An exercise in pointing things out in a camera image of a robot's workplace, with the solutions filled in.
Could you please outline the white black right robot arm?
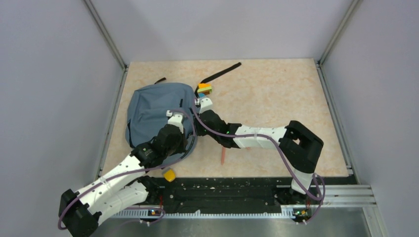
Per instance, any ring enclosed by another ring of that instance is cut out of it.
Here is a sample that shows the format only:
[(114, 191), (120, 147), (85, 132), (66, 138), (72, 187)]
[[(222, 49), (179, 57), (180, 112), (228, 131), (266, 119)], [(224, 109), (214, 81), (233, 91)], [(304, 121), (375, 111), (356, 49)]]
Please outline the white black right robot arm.
[(225, 148), (276, 149), (293, 178), (291, 200), (304, 203), (314, 197), (309, 187), (324, 142), (301, 122), (292, 120), (286, 126), (262, 128), (226, 123), (213, 110), (195, 112), (194, 116), (197, 133), (210, 136)]

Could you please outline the blue grey student backpack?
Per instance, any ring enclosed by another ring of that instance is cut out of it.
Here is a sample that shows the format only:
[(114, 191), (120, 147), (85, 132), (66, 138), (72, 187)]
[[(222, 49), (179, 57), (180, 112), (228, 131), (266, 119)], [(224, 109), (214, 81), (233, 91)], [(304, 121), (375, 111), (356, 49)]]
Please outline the blue grey student backpack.
[[(194, 113), (197, 89), (160, 79), (152, 85), (136, 90), (127, 110), (126, 140), (133, 149), (139, 143), (150, 140), (167, 124), (167, 110), (184, 112), (183, 126), (194, 126)], [(172, 163), (176, 157), (167, 158), (164, 163)]]

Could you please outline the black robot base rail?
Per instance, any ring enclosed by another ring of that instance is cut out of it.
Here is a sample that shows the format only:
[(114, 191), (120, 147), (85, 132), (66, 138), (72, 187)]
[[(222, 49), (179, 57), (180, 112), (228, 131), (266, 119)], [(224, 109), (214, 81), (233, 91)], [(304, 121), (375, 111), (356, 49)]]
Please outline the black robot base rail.
[(167, 214), (280, 213), (287, 205), (319, 204), (291, 189), (291, 178), (144, 179), (150, 192), (141, 207), (160, 207)]

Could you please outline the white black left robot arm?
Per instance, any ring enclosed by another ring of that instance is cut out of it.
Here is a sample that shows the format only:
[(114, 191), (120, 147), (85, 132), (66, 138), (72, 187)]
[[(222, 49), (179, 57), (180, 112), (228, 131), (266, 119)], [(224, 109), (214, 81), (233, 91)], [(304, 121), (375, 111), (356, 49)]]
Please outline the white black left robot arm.
[(126, 208), (158, 199), (158, 185), (147, 175), (166, 167), (172, 156), (180, 161), (188, 152), (188, 135), (181, 125), (166, 124), (150, 140), (139, 143), (108, 173), (60, 199), (57, 227), (73, 237), (89, 237), (106, 220)]

